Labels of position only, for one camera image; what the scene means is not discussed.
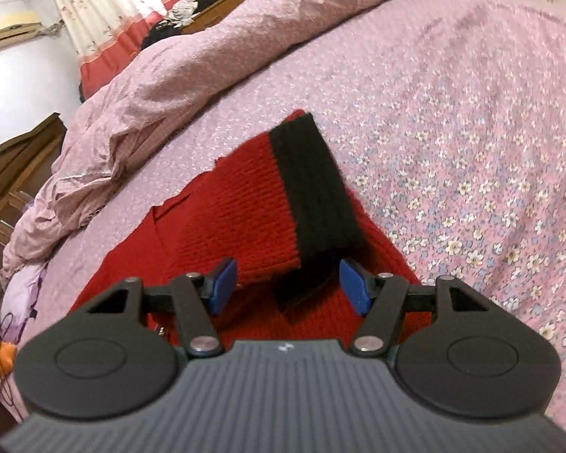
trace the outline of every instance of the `red sweater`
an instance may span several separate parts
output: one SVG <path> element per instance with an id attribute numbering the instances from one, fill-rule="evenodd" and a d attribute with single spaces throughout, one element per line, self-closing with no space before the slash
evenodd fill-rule
<path id="1" fill-rule="evenodd" d="M 321 338 L 347 345 L 361 322 L 335 276 L 347 256 L 371 272 L 418 283 L 345 189 L 312 116 L 298 111 L 151 208 L 107 255 L 72 310 L 125 277 L 164 285 L 234 257 L 238 290 L 214 319 L 225 346 L 235 339 Z M 155 322 L 176 343 L 172 319 L 153 315 L 148 325 Z M 429 322 L 429 314 L 408 314 L 401 338 Z"/>

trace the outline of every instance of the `red knit garment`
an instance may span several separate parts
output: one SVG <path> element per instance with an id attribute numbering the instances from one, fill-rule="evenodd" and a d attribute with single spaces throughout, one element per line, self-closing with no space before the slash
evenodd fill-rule
<path id="1" fill-rule="evenodd" d="M 308 257 L 307 246 L 317 251 L 306 245 L 305 235 L 299 235 L 306 213 L 298 213 L 297 193 L 295 198 L 290 194 L 290 181 L 283 182 L 282 172 L 286 169 L 289 179 L 289 166 L 295 168 L 295 182 L 300 187 L 304 176 L 316 176 L 316 186 L 331 184 L 330 178 L 318 178 L 321 169 L 311 169 L 310 174 L 301 169 L 306 152 L 296 154 L 296 150 L 324 148 L 329 155 L 312 117 L 302 114 L 296 112 L 287 119 L 294 119 L 288 124 L 295 123 L 295 129 L 279 134 L 291 140 L 287 151 L 280 146 L 273 151 L 272 132 L 279 126 L 242 144 L 218 160 L 214 170 L 191 181 L 178 196 L 151 208 L 128 238 L 107 254 L 71 311 L 126 277 L 140 277 L 144 286 L 161 286 L 187 272 L 209 272 L 223 257 L 234 257 L 239 270 L 238 290 L 224 314 L 213 319 L 225 347 L 236 339 L 337 338 L 347 345 L 361 318 L 354 313 L 337 278 L 285 313 L 278 310 L 272 292 L 273 281 L 306 262 L 303 258 Z M 299 131 L 308 134 L 290 137 L 290 133 L 297 135 Z M 327 189 L 333 191 L 335 187 L 323 187 L 314 195 L 331 209 Z M 364 238 L 361 248 L 352 250 L 352 257 L 373 273 L 392 272 L 418 284 L 403 256 L 369 219 L 358 200 L 347 190 L 345 198 Z M 318 210 L 312 209 L 314 213 L 318 215 Z M 335 228 L 341 224 L 335 216 L 338 214 L 324 214 L 323 222 Z M 327 243 L 340 244 L 339 239 Z M 314 235 L 313 245 L 319 244 L 320 239 Z M 156 322 L 166 326 L 169 340 L 177 344 L 172 317 L 153 315 L 148 319 L 149 328 L 154 328 Z M 408 314 L 401 338 L 429 323 L 429 313 Z"/>

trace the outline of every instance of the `wire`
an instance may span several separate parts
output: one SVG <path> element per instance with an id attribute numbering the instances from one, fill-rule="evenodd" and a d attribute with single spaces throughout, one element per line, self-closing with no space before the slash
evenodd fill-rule
<path id="1" fill-rule="evenodd" d="M 3 330 L 4 322 L 9 316 L 10 316 L 10 320 L 8 322 L 8 325 L 6 329 Z M 9 311 L 0 322 L 0 351 L 2 349 L 2 343 L 3 343 L 2 336 L 7 334 L 7 332 L 12 326 L 12 323 L 14 322 L 14 319 L 15 319 L 14 315 L 12 314 L 12 312 Z M 6 371 L 4 369 L 4 366 L 2 365 L 1 360 L 0 360 L 0 399 L 2 399 L 2 402 L 7 407 L 12 407 L 15 410 L 15 412 L 18 415 L 19 422 L 23 422 L 23 415 L 21 414 L 21 412 L 19 411 L 18 407 L 15 404 L 11 384 L 8 381 L 8 378 L 6 376 Z"/>

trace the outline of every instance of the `air conditioner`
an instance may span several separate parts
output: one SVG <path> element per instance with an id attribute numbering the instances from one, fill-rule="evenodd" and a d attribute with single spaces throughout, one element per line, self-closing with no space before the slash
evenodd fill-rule
<path id="1" fill-rule="evenodd" d="M 41 28 L 35 12 L 20 12 L 0 17 L 0 49 L 33 39 Z"/>

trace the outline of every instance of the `black ribbed trim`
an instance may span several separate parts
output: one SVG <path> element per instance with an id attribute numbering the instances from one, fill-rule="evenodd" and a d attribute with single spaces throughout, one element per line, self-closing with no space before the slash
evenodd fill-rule
<path id="1" fill-rule="evenodd" d="M 363 246 L 340 172 L 323 137 L 306 114 L 270 131 L 270 143 L 296 222 L 302 268 L 275 285 L 281 310 L 322 286 L 339 259 Z"/>

